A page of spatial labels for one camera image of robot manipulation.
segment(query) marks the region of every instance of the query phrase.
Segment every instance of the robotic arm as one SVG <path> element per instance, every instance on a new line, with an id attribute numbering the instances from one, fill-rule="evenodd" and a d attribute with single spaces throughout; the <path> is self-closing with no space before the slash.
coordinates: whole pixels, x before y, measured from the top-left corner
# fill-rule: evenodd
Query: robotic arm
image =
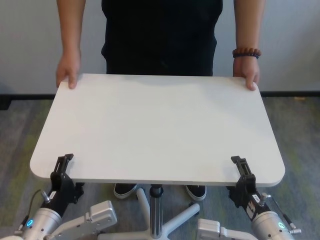
<path id="1" fill-rule="evenodd" d="M 228 187 L 229 198 L 237 208 L 244 209 L 257 238 L 246 232 L 220 227 L 217 221 L 199 219 L 197 240 L 294 240 L 292 235 L 301 233 L 301 230 L 296 228 L 286 214 L 283 214 L 292 228 L 288 230 L 278 214 L 270 210 L 265 201 L 271 196 L 265 193 L 259 194 L 256 189 L 256 177 L 251 173 L 246 159 L 233 156 L 231 160 L 236 164 L 240 178 L 236 186 Z"/>
<path id="2" fill-rule="evenodd" d="M 84 183 L 74 184 L 66 174 L 68 163 L 73 156 L 66 154 L 58 158 L 50 175 L 51 190 L 48 195 L 44 191 L 41 193 L 44 202 L 33 218 L 27 215 L 14 236 L 0 240 L 72 240 L 96 234 L 117 223 L 112 203 L 104 201 L 92 206 L 84 216 L 61 224 L 68 205 L 76 204 L 84 194 Z"/>

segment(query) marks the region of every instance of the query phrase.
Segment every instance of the white shoe sole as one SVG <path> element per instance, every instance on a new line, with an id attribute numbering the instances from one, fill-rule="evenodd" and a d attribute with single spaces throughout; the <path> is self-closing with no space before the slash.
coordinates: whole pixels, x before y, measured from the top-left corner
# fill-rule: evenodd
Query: white shoe sole
<path id="1" fill-rule="evenodd" d="M 132 188 L 130 191 L 126 192 L 125 194 L 119 194 L 119 193 L 116 192 L 116 185 L 114 185 L 113 194 L 118 199 L 125 199 L 125 198 L 129 197 L 136 190 L 136 188 L 137 188 L 137 184 L 134 186 L 134 188 Z"/>
<path id="2" fill-rule="evenodd" d="M 207 187 L 205 187 L 205 192 L 204 192 L 204 195 L 201 196 L 201 197 L 197 197 L 195 196 L 187 186 L 185 186 L 185 189 L 186 189 L 186 192 L 188 193 L 188 195 L 190 196 L 190 198 L 192 198 L 193 200 L 197 201 L 197 202 L 200 202 L 202 200 L 204 200 L 207 196 Z"/>

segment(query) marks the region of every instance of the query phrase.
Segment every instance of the person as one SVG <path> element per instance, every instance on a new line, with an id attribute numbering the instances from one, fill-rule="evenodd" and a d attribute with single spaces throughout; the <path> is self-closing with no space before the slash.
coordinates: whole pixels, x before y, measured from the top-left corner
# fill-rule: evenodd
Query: person
<path id="1" fill-rule="evenodd" d="M 70 89 L 77 85 L 85 3 L 57 0 L 63 47 L 56 70 L 57 87 L 65 78 Z M 101 51 L 107 74 L 213 75 L 214 32 L 222 0 L 102 0 L 101 6 L 107 19 Z M 238 54 L 233 55 L 233 76 L 244 77 L 251 91 L 260 77 L 256 54 L 264 6 L 265 0 L 234 0 Z M 136 186 L 117 183 L 113 192 L 123 199 Z M 186 190 L 196 201 L 207 193 L 206 186 L 187 185 Z"/>

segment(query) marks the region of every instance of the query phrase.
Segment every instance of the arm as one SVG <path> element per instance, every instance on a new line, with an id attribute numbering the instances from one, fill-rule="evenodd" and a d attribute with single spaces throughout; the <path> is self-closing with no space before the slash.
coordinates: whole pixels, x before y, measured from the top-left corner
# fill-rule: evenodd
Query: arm
<path id="1" fill-rule="evenodd" d="M 56 70 L 57 87 L 68 77 L 69 87 L 76 87 L 80 69 L 80 40 L 86 0 L 57 0 L 63 54 Z"/>
<path id="2" fill-rule="evenodd" d="M 258 48 L 260 26 L 265 8 L 265 0 L 234 0 L 236 47 Z M 253 82 L 258 83 L 260 71 L 257 59 L 242 56 L 234 59 L 233 75 L 245 77 L 246 86 L 255 90 Z"/>

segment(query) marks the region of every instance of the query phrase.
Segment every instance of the metal pole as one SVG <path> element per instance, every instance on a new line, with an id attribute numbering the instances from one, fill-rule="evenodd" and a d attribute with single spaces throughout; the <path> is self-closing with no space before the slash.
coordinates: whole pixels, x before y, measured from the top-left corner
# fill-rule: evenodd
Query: metal pole
<path id="1" fill-rule="evenodd" d="M 162 235 L 162 212 L 164 189 L 161 184 L 152 184 L 150 188 L 150 233 L 153 239 Z"/>

